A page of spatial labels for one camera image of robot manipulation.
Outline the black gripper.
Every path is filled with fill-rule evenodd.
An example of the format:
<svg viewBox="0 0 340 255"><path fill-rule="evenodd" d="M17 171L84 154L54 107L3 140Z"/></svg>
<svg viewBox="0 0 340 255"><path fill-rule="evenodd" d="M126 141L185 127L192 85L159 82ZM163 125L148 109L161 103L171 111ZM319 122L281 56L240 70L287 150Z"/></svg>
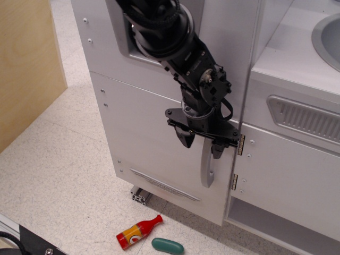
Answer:
<svg viewBox="0 0 340 255"><path fill-rule="evenodd" d="M170 108L165 111L168 125L175 128L176 135L182 145L190 148L195 135L212 140L211 153L214 159L220 159L225 148L239 145L239 131L229 120L233 115L233 107L226 105L230 114L222 115L221 105L212 108L205 115L185 105L183 108Z"/></svg>

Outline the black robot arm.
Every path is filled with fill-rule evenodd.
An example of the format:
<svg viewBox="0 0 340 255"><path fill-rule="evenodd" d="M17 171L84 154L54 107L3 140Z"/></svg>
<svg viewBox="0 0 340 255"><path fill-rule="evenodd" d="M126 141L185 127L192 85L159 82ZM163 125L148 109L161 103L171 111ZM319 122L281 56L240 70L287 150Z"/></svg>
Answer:
<svg viewBox="0 0 340 255"><path fill-rule="evenodd" d="M133 25L139 51L160 63L179 83L180 108L168 109L168 124L181 143L190 148L196 135L211 141L208 154L221 157L225 148L239 144L240 133L224 116L222 107L232 110L226 100L231 83L207 46L194 30L191 13L179 1L119 1Z"/></svg>

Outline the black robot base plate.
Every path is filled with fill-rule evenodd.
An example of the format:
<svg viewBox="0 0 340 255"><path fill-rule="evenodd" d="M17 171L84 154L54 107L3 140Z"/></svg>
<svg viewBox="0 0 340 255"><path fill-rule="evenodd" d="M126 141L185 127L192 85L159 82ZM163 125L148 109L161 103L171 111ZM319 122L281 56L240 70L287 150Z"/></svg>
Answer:
<svg viewBox="0 0 340 255"><path fill-rule="evenodd" d="M28 230L27 228L19 225L20 241L25 247L26 251L30 254L36 255L66 255L57 246L49 243L42 237Z"/></svg>

